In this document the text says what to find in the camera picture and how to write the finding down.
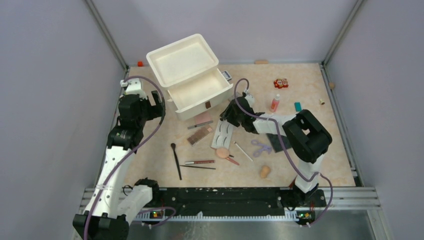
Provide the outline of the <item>pink spray bottle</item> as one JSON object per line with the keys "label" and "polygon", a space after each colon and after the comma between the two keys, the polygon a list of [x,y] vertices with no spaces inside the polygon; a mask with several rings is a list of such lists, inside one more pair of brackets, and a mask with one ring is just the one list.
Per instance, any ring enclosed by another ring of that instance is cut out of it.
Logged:
{"label": "pink spray bottle", "polygon": [[280,103],[280,94],[276,94],[271,101],[270,111],[273,113],[276,112],[276,110],[278,109],[279,103]]}

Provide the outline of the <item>white plastic drawer organizer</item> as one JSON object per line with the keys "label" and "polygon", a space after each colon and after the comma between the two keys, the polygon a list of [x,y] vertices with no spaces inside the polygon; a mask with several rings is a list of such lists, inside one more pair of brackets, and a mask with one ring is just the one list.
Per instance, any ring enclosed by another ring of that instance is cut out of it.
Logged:
{"label": "white plastic drawer organizer", "polygon": [[146,59],[181,121],[218,106],[232,94],[233,84],[219,70],[217,56],[199,33],[150,51]]}

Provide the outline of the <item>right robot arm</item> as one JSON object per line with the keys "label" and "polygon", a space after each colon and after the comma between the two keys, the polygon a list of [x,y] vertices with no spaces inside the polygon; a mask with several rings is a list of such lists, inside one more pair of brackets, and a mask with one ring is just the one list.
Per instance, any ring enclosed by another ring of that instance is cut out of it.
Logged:
{"label": "right robot arm", "polygon": [[333,138],[309,110],[303,109],[292,115],[254,112],[249,101],[241,96],[231,100],[219,117],[235,127],[242,126],[248,133],[277,136],[297,173],[293,187],[294,202],[307,206],[313,200],[321,163]]}

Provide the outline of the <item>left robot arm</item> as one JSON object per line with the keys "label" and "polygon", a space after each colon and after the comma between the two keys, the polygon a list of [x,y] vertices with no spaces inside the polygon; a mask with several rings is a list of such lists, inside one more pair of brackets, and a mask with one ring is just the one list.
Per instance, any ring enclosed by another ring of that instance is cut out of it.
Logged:
{"label": "left robot arm", "polygon": [[118,101],[116,123],[107,136],[104,165],[93,195],[82,213],[76,214],[72,225],[83,240],[125,240],[131,222],[145,205],[154,207],[160,193],[151,186],[138,185],[122,201],[119,200],[129,166],[149,136],[143,131],[147,121],[166,115],[161,91],[152,91],[155,104],[140,94],[126,94]]}

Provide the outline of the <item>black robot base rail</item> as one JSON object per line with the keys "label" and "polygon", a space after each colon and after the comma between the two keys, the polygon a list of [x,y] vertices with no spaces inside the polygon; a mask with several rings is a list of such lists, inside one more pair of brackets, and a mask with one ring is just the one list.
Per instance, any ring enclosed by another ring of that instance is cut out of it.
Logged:
{"label": "black robot base rail", "polygon": [[288,210],[327,206],[324,191],[304,194],[287,187],[169,187],[154,190],[148,208],[172,207],[177,217],[262,217],[282,216]]}

